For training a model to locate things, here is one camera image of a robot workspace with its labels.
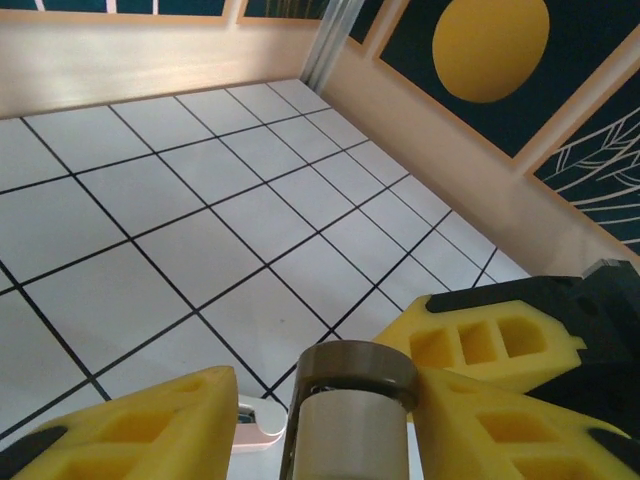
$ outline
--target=white tile floor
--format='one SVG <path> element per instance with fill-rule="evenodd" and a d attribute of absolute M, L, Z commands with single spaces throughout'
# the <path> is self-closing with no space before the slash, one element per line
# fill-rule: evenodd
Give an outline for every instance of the white tile floor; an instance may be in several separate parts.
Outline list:
<path fill-rule="evenodd" d="M 297 80 L 0 121 L 0 224 L 0 448 L 210 365 L 288 404 L 314 343 L 526 276 Z"/>

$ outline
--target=white tile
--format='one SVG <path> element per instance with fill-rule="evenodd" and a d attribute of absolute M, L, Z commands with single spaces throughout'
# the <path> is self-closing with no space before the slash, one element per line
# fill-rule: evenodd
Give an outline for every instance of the white tile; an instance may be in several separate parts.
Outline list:
<path fill-rule="evenodd" d="M 196 306 L 262 266 L 208 210 L 145 235 L 139 243 Z"/>
<path fill-rule="evenodd" d="M 471 288 L 480 275 L 480 269 L 438 232 L 432 232 L 412 255 L 450 290 Z"/>
<path fill-rule="evenodd" d="M 0 311 L 3 432 L 85 376 L 18 292 L 0 297 Z"/>
<path fill-rule="evenodd" d="M 264 123 L 298 115 L 291 105 L 267 85 L 246 85 L 229 88 L 228 91 Z"/>
<path fill-rule="evenodd" d="M 404 251 L 361 212 L 353 212 L 323 235 L 372 282 L 380 280 Z"/>
<path fill-rule="evenodd" d="M 382 183 L 346 153 L 322 160 L 314 168 L 356 205 L 362 204 L 384 188 Z"/>
<path fill-rule="evenodd" d="M 113 108 L 156 151 L 211 137 L 172 97 L 121 103 Z"/>
<path fill-rule="evenodd" d="M 431 230 L 427 222 L 389 191 L 364 204 L 361 210 L 407 250 Z"/>
<path fill-rule="evenodd" d="M 269 85 L 301 113 L 329 108 L 327 102 L 297 78 L 271 82 Z"/>
<path fill-rule="evenodd" d="M 170 150 L 161 157 L 207 203 L 217 202 L 261 182 L 220 140 Z"/>
<path fill-rule="evenodd" d="M 273 385 L 327 332 L 320 320 L 267 270 L 202 314 L 267 385 Z"/>
<path fill-rule="evenodd" d="M 264 261 L 274 259 L 314 233 L 267 186 L 238 195 L 214 209 Z"/>
<path fill-rule="evenodd" d="M 391 187 L 391 191 L 431 225 L 438 223 L 451 210 L 446 203 L 415 177 L 401 180 Z"/>
<path fill-rule="evenodd" d="M 9 280 L 6 275 L 0 271 L 0 292 L 7 288 L 11 288 L 11 286 L 11 280 Z"/>
<path fill-rule="evenodd" d="M 270 128 L 307 162 L 319 160 L 340 150 L 304 117 L 274 123 Z"/>
<path fill-rule="evenodd" d="M 0 121 L 0 191 L 66 174 L 19 119 Z"/>
<path fill-rule="evenodd" d="M 264 388 L 214 333 L 193 316 L 98 377 L 98 381 L 109 395 L 121 397 L 221 365 L 234 368 L 239 393 L 262 396 Z"/>
<path fill-rule="evenodd" d="M 231 455 L 227 480 L 277 480 L 284 449 L 284 437 L 261 452 Z"/>
<path fill-rule="evenodd" d="M 380 284 L 380 290 L 403 309 L 422 295 L 444 293 L 447 288 L 412 257 L 407 257 Z"/>
<path fill-rule="evenodd" d="M 451 212 L 451 215 L 438 225 L 438 231 L 481 267 L 489 260 L 495 248 L 484 235 L 456 212 Z"/>
<path fill-rule="evenodd" d="M 480 277 L 480 280 L 478 280 L 476 287 L 484 287 L 486 285 L 495 285 L 495 283 L 496 282 L 493 278 L 491 278 L 486 273 L 483 273 L 482 276 Z"/>
<path fill-rule="evenodd" d="M 130 235 L 203 207 L 157 157 L 145 157 L 78 178 Z"/>
<path fill-rule="evenodd" d="M 486 272 L 498 283 L 529 278 L 529 274 L 516 262 L 498 250 L 486 268 Z"/>
<path fill-rule="evenodd" d="M 373 340 L 389 326 L 402 311 L 378 290 L 374 290 L 364 302 L 338 327 L 337 332 L 345 340 Z"/>
<path fill-rule="evenodd" d="M 307 118 L 329 135 L 334 142 L 340 145 L 340 148 L 349 148 L 367 139 L 360 130 L 351 125 L 335 110 L 313 113 Z"/>
<path fill-rule="evenodd" d="M 150 153 L 108 107 L 48 113 L 26 120 L 76 172 Z"/>
<path fill-rule="evenodd" d="M 226 90 L 191 93 L 178 98 L 216 135 L 260 125 L 260 121 Z"/>
<path fill-rule="evenodd" d="M 124 240 L 70 178 L 3 195 L 0 225 L 0 258 L 20 281 Z"/>
<path fill-rule="evenodd" d="M 310 167 L 280 178 L 271 186 L 318 229 L 354 208 Z"/>
<path fill-rule="evenodd" d="M 385 185 L 400 180 L 407 171 L 373 142 L 363 143 L 350 150 L 349 155 Z"/>
<path fill-rule="evenodd" d="M 131 244 L 32 283 L 26 290 L 92 372 L 189 313 Z"/>
<path fill-rule="evenodd" d="M 229 135 L 223 143 L 265 180 L 305 165 L 304 160 L 267 127 Z"/>
<path fill-rule="evenodd" d="M 371 288 L 371 283 L 321 237 L 278 260 L 273 269 L 329 325 L 340 320 Z"/>
<path fill-rule="evenodd" d="M 25 435 L 28 435 L 36 428 L 39 428 L 40 425 L 47 423 L 50 420 L 54 420 L 58 417 L 68 415 L 69 413 L 77 412 L 93 405 L 97 405 L 99 403 L 102 403 L 103 401 L 104 400 L 102 399 L 100 394 L 91 385 L 82 387 L 80 390 L 72 393 L 60 403 L 55 404 L 49 410 L 41 413 L 36 418 L 31 420 L 26 425 L 20 427 L 9 436 L 0 440 L 0 451 L 4 450 L 13 442 L 21 439 Z"/>

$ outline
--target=wall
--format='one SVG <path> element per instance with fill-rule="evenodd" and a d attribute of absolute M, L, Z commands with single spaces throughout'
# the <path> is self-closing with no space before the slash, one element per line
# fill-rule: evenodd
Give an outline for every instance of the wall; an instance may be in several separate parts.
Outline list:
<path fill-rule="evenodd" d="M 317 26 L 237 25 L 242 2 L 229 2 L 222 26 L 1 12 L 0 118 L 299 76 Z"/>
<path fill-rule="evenodd" d="M 364 56 L 349 41 L 323 93 L 333 106 L 530 273 L 577 275 L 602 257 L 627 258 L 640 267 L 637 256 L 524 175 L 557 142 L 558 130 L 529 148 L 517 166 L 506 163 L 455 125 L 442 107 L 372 61 L 383 31 L 384 26 Z M 589 88 L 554 124 L 564 132 L 584 119 L 593 100 L 639 58 L 635 42 L 628 54 L 590 79 Z"/>

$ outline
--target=dark teal panel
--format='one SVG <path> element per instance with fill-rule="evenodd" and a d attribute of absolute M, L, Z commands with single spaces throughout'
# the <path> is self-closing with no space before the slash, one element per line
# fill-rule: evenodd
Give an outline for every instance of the dark teal panel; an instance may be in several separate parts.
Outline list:
<path fill-rule="evenodd" d="M 535 172 L 564 200 L 640 254 L 640 73 Z"/>
<path fill-rule="evenodd" d="M 118 13 L 153 13 L 152 0 L 118 0 Z"/>
<path fill-rule="evenodd" d="M 245 17 L 321 19 L 328 3 L 329 0 L 249 0 Z"/>
<path fill-rule="evenodd" d="M 514 93 L 478 104 L 451 95 L 432 56 L 451 0 L 411 0 L 381 58 L 509 156 L 515 156 L 640 23 L 638 0 L 546 0 L 551 31 L 540 64 Z"/>
<path fill-rule="evenodd" d="M 364 43 L 364 39 L 367 38 L 371 26 L 378 16 L 378 12 L 382 7 L 384 0 L 365 0 L 362 5 L 362 9 L 356 18 L 353 28 L 349 33 L 349 36 L 358 43 Z"/>
<path fill-rule="evenodd" d="M 224 0 L 158 0 L 160 15 L 220 16 Z"/>
<path fill-rule="evenodd" d="M 44 0 L 45 10 L 60 12 L 98 12 L 107 11 L 106 0 Z"/>
<path fill-rule="evenodd" d="M 35 0 L 0 0 L 0 8 L 15 10 L 37 10 Z"/>

